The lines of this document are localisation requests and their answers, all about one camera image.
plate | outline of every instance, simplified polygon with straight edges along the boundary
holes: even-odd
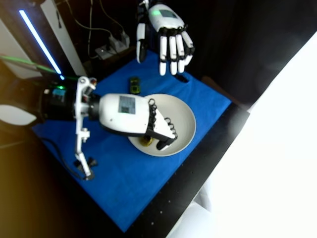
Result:
[[[128,137],[131,143],[143,153],[153,156],[170,156],[185,149],[193,140],[196,132],[196,119],[190,107],[179,98],[168,94],[152,94],[145,98],[155,100],[163,117],[171,119],[178,137],[163,151],[156,148],[157,139],[154,139],[151,145],[143,146],[138,137]]]

black curtain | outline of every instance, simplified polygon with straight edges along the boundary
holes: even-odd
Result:
[[[314,0],[173,0],[196,47],[186,70],[251,105],[317,31]]]

power strip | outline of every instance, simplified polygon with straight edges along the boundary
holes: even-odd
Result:
[[[109,37],[110,49],[107,50],[107,45],[101,46],[95,49],[95,52],[98,54],[99,58],[105,60],[113,55],[116,55],[130,46],[130,38],[129,36],[123,32],[121,34],[121,41],[117,40],[114,37]]]

blue cloth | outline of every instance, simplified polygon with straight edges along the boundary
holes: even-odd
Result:
[[[103,130],[99,122],[85,119],[84,126],[91,137],[83,143],[86,158],[93,157],[95,178],[83,181],[75,178],[110,218],[125,232],[139,216],[167,180],[197,146],[212,125],[229,106],[230,101],[210,89],[188,73],[189,80],[182,83],[170,75],[159,75],[158,56],[148,52],[146,61],[131,61],[97,85],[96,93],[128,93],[129,77],[140,78],[141,96],[154,93],[174,95],[193,110],[197,130],[191,144],[180,153],[168,157],[153,157],[137,150],[127,137]],[[36,125],[34,131],[41,137],[52,139],[60,147],[70,166],[76,160],[75,122],[52,121]]]

green light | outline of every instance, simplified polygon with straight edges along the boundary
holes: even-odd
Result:
[[[160,15],[160,11],[159,10],[152,11],[152,15],[153,16]]]

